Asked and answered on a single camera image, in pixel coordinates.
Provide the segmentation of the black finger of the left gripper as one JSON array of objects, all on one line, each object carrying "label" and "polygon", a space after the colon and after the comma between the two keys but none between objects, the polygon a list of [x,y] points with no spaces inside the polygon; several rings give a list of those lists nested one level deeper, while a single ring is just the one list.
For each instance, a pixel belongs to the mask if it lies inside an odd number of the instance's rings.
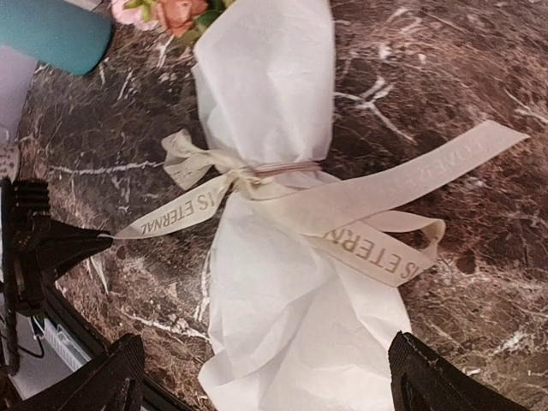
[{"label": "black finger of the left gripper", "polygon": [[112,246],[108,231],[84,229],[34,214],[15,224],[15,260],[23,274],[64,274]]}]

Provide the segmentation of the white paper bouquet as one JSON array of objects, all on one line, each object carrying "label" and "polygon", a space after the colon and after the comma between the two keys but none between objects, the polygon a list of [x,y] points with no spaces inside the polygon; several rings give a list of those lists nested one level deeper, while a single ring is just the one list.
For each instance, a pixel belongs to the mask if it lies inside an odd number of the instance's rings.
[{"label": "white paper bouquet", "polygon": [[334,27],[326,1],[238,1],[195,49],[207,146],[164,138],[183,195],[120,232],[144,239],[221,213],[207,259],[219,410],[391,410],[388,348],[410,327],[396,288],[422,253],[367,220],[358,182],[319,169],[331,144]]}]

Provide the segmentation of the cream printed ribbon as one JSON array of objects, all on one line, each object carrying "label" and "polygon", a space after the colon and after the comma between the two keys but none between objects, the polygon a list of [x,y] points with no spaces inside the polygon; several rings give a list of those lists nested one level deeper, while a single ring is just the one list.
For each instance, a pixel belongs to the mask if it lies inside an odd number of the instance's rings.
[{"label": "cream printed ribbon", "polygon": [[251,167],[220,150],[203,150],[186,131],[164,138],[164,170],[183,195],[118,232],[120,240],[167,235],[210,219],[233,190],[276,225],[303,236],[331,257],[391,287],[433,267],[444,237],[441,219],[402,206],[463,176],[525,140],[524,133],[482,122],[427,154],[369,176],[308,189],[277,182],[314,172],[313,161]]}]

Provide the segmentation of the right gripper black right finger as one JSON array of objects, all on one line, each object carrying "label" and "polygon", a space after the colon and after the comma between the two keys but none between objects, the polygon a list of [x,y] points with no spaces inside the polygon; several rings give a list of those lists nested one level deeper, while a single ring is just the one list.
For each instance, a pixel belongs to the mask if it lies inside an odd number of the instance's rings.
[{"label": "right gripper black right finger", "polygon": [[388,352],[396,410],[516,410],[410,333],[398,332]]}]

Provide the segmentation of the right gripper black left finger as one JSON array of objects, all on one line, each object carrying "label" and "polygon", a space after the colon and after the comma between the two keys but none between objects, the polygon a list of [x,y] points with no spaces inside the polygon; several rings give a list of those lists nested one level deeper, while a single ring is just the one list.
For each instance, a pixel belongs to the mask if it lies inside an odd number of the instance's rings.
[{"label": "right gripper black left finger", "polygon": [[143,404],[145,351],[128,333],[76,372],[13,410],[135,410]]}]

